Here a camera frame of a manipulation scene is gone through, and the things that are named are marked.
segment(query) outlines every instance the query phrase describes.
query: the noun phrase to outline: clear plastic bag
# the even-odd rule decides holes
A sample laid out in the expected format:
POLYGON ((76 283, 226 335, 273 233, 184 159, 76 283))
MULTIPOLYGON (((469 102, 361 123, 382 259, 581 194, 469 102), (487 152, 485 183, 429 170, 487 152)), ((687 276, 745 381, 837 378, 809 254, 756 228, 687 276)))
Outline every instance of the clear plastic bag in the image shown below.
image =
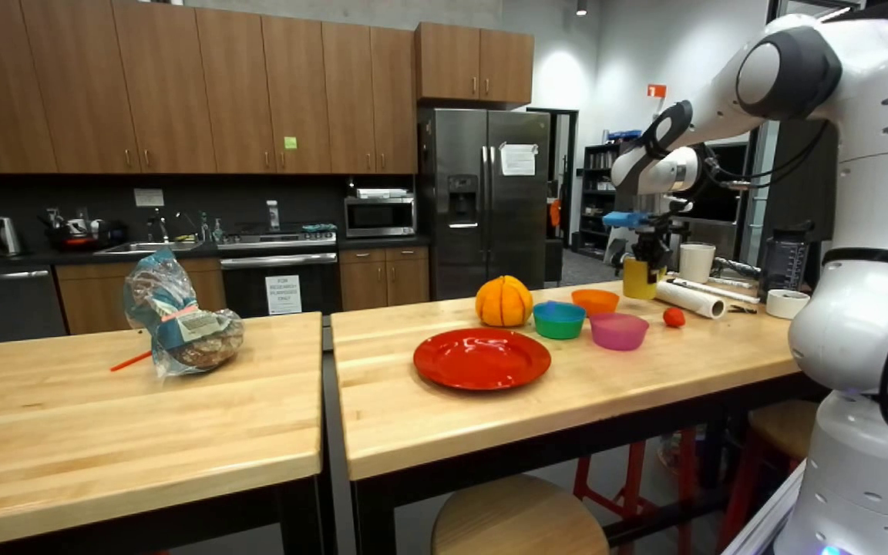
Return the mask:
POLYGON ((171 250, 135 261, 123 283, 123 310, 135 330, 152 335, 158 375, 202 375, 228 363, 244 324, 235 310, 205 310, 188 270, 171 250))

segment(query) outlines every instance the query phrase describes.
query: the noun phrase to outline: stainless steel refrigerator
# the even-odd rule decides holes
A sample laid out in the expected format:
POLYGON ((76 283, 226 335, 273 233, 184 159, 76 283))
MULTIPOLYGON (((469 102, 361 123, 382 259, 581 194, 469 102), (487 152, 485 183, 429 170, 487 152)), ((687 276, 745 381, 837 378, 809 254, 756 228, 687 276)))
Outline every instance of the stainless steel refrigerator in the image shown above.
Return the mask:
POLYGON ((419 115, 419 211, 432 237, 436 299, 476 297, 496 274, 543 286, 550 143, 550 115, 419 115))

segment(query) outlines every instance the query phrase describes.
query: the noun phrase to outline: pink bowl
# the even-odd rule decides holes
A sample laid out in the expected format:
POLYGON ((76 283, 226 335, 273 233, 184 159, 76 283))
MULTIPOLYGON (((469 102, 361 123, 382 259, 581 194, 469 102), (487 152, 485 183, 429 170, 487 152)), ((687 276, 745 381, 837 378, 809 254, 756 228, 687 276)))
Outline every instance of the pink bowl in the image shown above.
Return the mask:
POLYGON ((634 351, 651 324, 634 315, 597 315, 592 319, 592 339, 611 351, 634 351))

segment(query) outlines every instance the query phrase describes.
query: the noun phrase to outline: wooden table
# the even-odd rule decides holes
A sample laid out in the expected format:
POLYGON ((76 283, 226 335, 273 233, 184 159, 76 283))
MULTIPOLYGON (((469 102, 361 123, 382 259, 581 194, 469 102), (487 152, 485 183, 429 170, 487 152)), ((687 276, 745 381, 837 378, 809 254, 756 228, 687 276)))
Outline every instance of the wooden table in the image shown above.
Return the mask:
MULTIPOLYGON (((571 299, 571 291, 534 299, 571 299)), ((502 396, 448 392, 412 371, 423 339, 477 327, 471 299, 333 315, 361 552, 395 552, 395 505, 709 423, 795 388, 786 321, 727 315, 665 330, 658 301, 622 299, 619 310, 651 321, 639 351, 597 349, 589 324, 571 342, 541 339, 529 324, 521 334, 550 349, 551 367, 502 396)))
POLYGON ((156 552, 280 521, 286 552, 325 552, 321 315, 244 321, 209 375, 108 371, 144 349, 134 330, 0 342, 0 549, 156 552))

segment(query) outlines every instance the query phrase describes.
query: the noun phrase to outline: orange pumpkin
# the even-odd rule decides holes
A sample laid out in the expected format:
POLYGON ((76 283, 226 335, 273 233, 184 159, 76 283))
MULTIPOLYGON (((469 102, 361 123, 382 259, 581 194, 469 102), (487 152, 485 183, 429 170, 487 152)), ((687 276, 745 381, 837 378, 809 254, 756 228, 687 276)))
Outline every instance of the orange pumpkin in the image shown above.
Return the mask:
POLYGON ((534 297, 517 276, 499 274, 477 286, 476 310, 487 327, 521 327, 531 321, 534 297))

